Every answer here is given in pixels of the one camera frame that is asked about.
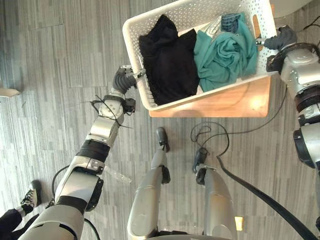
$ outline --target folded cloth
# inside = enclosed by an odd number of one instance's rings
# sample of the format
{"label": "folded cloth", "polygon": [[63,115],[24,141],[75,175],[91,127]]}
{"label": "folded cloth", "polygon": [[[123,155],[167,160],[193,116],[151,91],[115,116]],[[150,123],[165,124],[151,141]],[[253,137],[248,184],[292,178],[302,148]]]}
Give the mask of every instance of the folded cloth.
{"label": "folded cloth", "polygon": [[156,104],[196,94],[199,85],[194,60],[196,39],[194,29],[178,37],[175,24],[165,15],[161,15],[147,35],[139,37],[143,66]]}
{"label": "folded cloth", "polygon": [[243,13],[236,21],[235,33],[223,32],[214,40],[202,31],[196,36],[194,60],[204,92],[232,84],[237,78],[256,72],[258,50],[255,39],[245,24]]}
{"label": "folded cloth", "polygon": [[243,13],[228,13],[221,17],[221,30],[236,33],[238,29],[238,19]]}

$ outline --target black pants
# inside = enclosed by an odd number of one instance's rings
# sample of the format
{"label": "black pants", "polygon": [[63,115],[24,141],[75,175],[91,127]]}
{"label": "black pants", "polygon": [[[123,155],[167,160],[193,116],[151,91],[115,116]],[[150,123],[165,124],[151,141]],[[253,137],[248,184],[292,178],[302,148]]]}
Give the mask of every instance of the black pants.
{"label": "black pants", "polygon": [[8,210],[0,218],[0,240],[17,240],[27,231],[30,225],[36,220],[39,214],[33,216],[23,228],[14,231],[22,221],[21,214],[15,210]]}

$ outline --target person's leg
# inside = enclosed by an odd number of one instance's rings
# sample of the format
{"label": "person's leg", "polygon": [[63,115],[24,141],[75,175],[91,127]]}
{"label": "person's leg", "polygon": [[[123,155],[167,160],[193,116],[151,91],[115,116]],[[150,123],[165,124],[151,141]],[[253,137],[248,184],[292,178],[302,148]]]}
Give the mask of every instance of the person's leg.
{"label": "person's leg", "polygon": [[34,215],[32,218],[30,218],[30,220],[24,225],[23,228],[21,228],[21,229],[19,229],[19,230],[17,230],[17,231],[11,232],[11,233],[9,234],[8,240],[9,240],[9,239],[10,239],[10,240],[18,240],[18,238],[20,238],[20,236],[27,231],[27,229],[28,229],[28,228],[31,226],[31,224],[37,219],[37,217],[39,217],[39,214]]}
{"label": "person's leg", "polygon": [[16,209],[10,209],[0,217],[0,239],[15,230],[22,221],[21,214]]}
{"label": "person's leg", "polygon": [[[12,231],[17,228],[17,226],[21,223],[22,218],[31,213],[35,207],[37,207],[41,203],[41,184],[38,180],[33,180],[29,185],[29,190],[21,201],[21,206],[16,209],[8,210],[1,218],[0,218],[0,239],[15,239],[14,235],[12,235]],[[31,220],[28,221],[27,224],[29,226],[32,224]]]}

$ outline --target person's foot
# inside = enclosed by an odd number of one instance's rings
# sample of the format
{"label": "person's foot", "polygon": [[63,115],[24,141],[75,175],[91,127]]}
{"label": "person's foot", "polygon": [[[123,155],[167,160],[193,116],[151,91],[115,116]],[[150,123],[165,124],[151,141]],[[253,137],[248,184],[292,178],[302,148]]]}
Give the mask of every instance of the person's foot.
{"label": "person's foot", "polygon": [[168,143],[168,136],[167,136],[166,130],[163,127],[158,127],[156,129],[156,136],[158,138],[160,146],[165,148],[166,153],[169,152],[170,146]]}
{"label": "person's foot", "polygon": [[21,201],[21,207],[25,214],[29,214],[33,209],[41,204],[41,183],[39,180],[33,180],[29,185],[29,191]]}
{"label": "person's foot", "polygon": [[45,207],[45,209],[50,208],[50,207],[52,207],[52,206],[54,206],[54,205],[56,205],[56,202],[55,202],[55,199],[52,198],[52,199],[50,200],[50,202],[48,203],[48,205]]}

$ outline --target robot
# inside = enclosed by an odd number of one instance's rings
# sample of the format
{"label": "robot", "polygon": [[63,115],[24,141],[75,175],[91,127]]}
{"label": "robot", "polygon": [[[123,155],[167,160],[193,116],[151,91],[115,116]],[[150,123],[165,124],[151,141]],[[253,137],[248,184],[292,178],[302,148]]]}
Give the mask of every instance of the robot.
{"label": "robot", "polygon": [[[320,170],[320,52],[313,44],[296,43],[294,32],[284,26],[280,35],[257,39],[279,52],[267,61],[269,72],[280,73],[287,84],[299,112],[300,128],[293,133],[299,159],[319,173]],[[129,65],[119,68],[111,92],[99,101],[98,117],[74,156],[56,193],[56,204],[46,209],[20,237],[20,240],[80,240],[84,213],[93,210],[99,201],[104,181],[99,177],[105,167],[109,150],[116,139],[125,113],[135,111],[135,101],[125,97],[127,90],[145,74],[133,73]],[[189,235],[180,231],[158,231],[158,213],[161,184],[170,182],[166,152],[170,150],[163,128],[157,129],[159,149],[153,156],[150,170],[142,179],[129,215],[127,233],[129,240],[236,240],[237,232],[232,198],[228,188],[215,169],[199,164],[205,169],[205,225],[203,235]]]}

